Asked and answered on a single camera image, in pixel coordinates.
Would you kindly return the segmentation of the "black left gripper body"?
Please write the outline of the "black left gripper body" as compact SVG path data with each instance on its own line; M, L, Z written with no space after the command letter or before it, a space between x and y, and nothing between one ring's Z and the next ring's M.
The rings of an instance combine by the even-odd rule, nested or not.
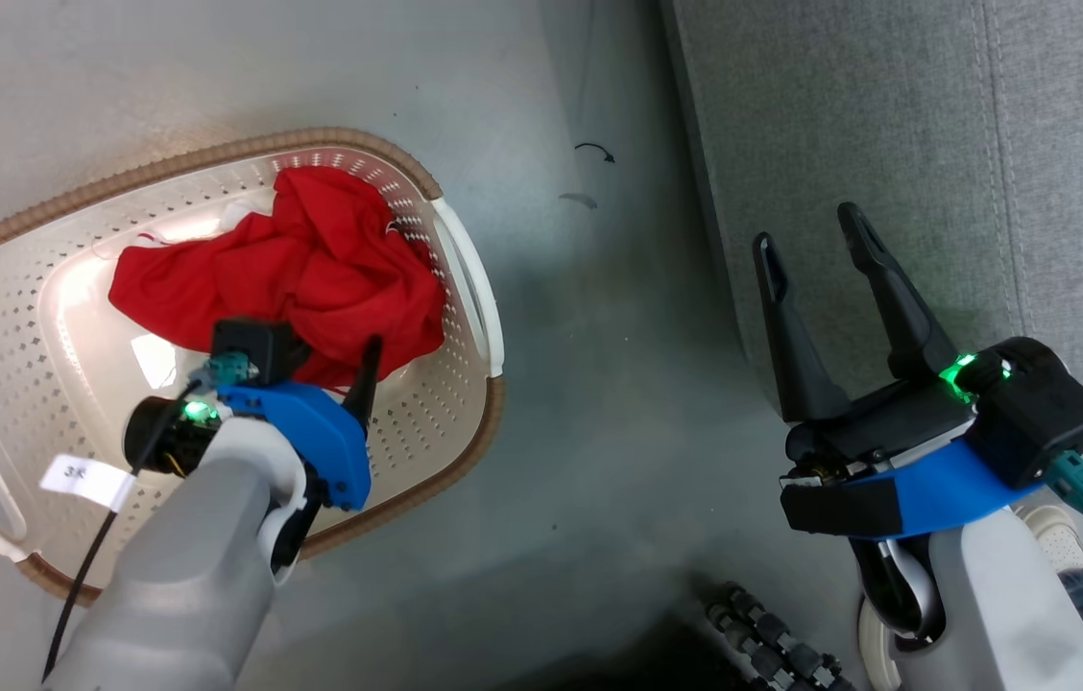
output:
M123 432L130 468L161 475L191 475L218 430L218 412L203 399L142 399Z

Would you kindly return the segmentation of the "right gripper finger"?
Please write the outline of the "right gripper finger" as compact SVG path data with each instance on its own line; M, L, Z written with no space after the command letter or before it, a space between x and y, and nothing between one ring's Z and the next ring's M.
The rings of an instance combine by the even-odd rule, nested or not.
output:
M891 346L889 371L898 380L936 379L957 363L957 348L860 206L840 203L836 214L854 268L866 276L874 294Z
M797 307L795 284L770 233L758 233L753 242L753 257L782 419L814 421L841 417L852 407L852 400L824 368Z

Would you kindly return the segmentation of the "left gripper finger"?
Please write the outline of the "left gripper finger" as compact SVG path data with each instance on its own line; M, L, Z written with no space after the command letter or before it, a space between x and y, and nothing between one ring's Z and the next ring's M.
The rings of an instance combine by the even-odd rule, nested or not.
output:
M341 407L360 423L365 436L369 433L382 347L383 342L380 336L371 336L366 342L354 380L352 384L349 384L348 393L341 402Z

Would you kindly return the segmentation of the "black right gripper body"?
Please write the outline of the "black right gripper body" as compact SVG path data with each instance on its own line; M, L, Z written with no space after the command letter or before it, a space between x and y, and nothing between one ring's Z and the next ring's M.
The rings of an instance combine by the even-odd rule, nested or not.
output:
M893 382L839 418L792 427L782 510L790 529L831 536L905 536L899 483L885 475L906 452L944 443L973 423L973 403L944 380Z

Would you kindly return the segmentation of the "red cloth garment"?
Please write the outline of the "red cloth garment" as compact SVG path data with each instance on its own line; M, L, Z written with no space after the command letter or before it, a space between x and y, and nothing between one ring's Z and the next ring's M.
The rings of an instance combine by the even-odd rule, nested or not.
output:
M373 185L348 172L280 172L269 214L212 239L123 249L110 305L173 346L209 351L217 321L291 324L310 346L297 380L348 388L371 337L379 376L444 344L444 284Z

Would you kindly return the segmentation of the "grey fabric sofa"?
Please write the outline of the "grey fabric sofa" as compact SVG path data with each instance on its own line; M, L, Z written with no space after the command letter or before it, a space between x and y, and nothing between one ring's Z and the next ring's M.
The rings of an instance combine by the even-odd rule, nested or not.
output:
M960 349L1025 334L1083 384L1083 0L670 0L667 22L765 397L762 232L834 380L891 381L840 203Z

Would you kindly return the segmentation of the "perforated cream laundry basket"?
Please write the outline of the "perforated cream laundry basket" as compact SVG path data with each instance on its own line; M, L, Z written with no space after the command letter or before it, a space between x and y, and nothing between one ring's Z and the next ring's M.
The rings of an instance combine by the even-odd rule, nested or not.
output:
M445 340L379 384L365 509L323 509L314 559L436 497L477 467L503 417L505 342L490 277L422 162L383 136L313 128L148 162L0 222L0 556L64 599L107 509L41 488L55 456L125 467L143 397L174 396L201 354L168 346L108 302L133 242L206 239L238 209L268 210L279 172L336 169L368 183L445 290Z

